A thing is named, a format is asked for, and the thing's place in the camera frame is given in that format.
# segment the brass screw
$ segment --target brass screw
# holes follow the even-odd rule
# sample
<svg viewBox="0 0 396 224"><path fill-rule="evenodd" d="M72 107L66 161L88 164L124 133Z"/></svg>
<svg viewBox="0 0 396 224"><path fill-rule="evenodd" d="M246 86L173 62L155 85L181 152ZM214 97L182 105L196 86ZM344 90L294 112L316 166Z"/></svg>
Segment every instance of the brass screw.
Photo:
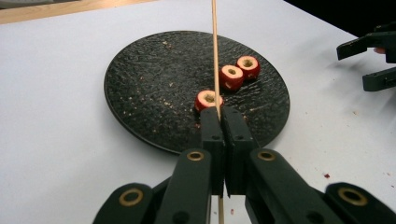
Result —
<svg viewBox="0 0 396 224"><path fill-rule="evenodd" d="M134 194L136 197L132 200L127 199L127 196L130 194ZM121 205L125 207L130 207L139 204L143 199L143 191L140 189L128 189L124 191L119 199Z"/></svg>
<svg viewBox="0 0 396 224"><path fill-rule="evenodd" d="M204 159L204 153L202 153L200 151L193 151L193 152L190 152L189 154L187 154L187 158L190 161L201 161Z"/></svg>
<svg viewBox="0 0 396 224"><path fill-rule="evenodd" d="M368 203L367 198L355 189L340 188L338 195L346 202L357 206L364 206Z"/></svg>
<svg viewBox="0 0 396 224"><path fill-rule="evenodd" d="M276 156L269 151L261 151L261 152L259 152L257 157L259 157L259 159L261 159L263 161L274 161L276 158Z"/></svg>

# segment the white surface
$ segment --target white surface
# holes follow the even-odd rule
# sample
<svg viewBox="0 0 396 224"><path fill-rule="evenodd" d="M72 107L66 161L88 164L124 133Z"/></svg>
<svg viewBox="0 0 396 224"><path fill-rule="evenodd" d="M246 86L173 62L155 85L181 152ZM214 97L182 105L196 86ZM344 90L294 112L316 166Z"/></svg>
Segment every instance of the white surface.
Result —
<svg viewBox="0 0 396 224"><path fill-rule="evenodd" d="M0 223L92 223L114 189L154 187L172 174L177 156L121 127L103 82L122 48L174 30L211 33L210 1L0 25ZM290 118L268 147L310 186L345 181L396 211L396 89L361 85L392 67L384 56L369 49L338 62L336 47L356 37L283 1L218 1L218 32L258 51L288 86ZM217 212L212 206L212 219ZM225 200L225 214L248 223L243 198Z"/></svg>

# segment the speckled plate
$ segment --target speckled plate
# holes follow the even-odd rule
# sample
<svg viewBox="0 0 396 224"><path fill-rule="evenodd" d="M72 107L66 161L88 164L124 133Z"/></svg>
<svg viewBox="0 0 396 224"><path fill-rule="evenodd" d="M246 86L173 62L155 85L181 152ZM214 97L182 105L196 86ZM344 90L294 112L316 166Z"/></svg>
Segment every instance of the speckled plate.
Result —
<svg viewBox="0 0 396 224"><path fill-rule="evenodd" d="M225 104L247 118L265 147L282 130L290 112L288 89L276 69L259 53L219 36L219 66L251 55L262 66L259 78L238 92L221 91ZM150 35L124 48L106 71L105 95L117 120L139 139L175 153L197 134L193 108L199 91L214 90L212 34L176 31Z"/></svg>

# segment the wooden skewer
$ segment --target wooden skewer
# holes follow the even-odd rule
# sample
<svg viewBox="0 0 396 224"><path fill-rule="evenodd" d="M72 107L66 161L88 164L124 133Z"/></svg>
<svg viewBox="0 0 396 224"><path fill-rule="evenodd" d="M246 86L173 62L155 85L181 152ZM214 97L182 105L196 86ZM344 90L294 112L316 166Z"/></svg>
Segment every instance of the wooden skewer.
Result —
<svg viewBox="0 0 396 224"><path fill-rule="evenodd" d="M212 0L212 22L213 22L213 66L215 71L215 105L220 119L219 104L219 50L218 50L218 26L216 16L216 0ZM224 224L224 205L221 196L218 196L219 224Z"/></svg>
<svg viewBox="0 0 396 224"><path fill-rule="evenodd" d="M215 105L220 119L219 104L219 53L218 53L218 26L216 16L216 0L212 0L212 21L213 21L213 58L215 69Z"/></svg>

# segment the apple piece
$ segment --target apple piece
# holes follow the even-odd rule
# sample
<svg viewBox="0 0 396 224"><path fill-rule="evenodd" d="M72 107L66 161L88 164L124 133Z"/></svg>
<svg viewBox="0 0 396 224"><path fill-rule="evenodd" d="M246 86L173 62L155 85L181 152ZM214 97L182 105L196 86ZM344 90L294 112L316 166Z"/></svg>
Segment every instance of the apple piece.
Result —
<svg viewBox="0 0 396 224"><path fill-rule="evenodd" d="M242 56L236 61L236 66L244 72L245 79L255 79L260 73L260 64L255 57Z"/></svg>
<svg viewBox="0 0 396 224"><path fill-rule="evenodd" d="M224 65L219 71L219 84L229 91L237 91L244 83L244 72L239 67Z"/></svg>
<svg viewBox="0 0 396 224"><path fill-rule="evenodd" d="M223 105L224 101L222 97L219 97L219 104ZM198 112L211 106L216 106L215 104L215 92L214 91L200 91L195 97L194 107Z"/></svg>

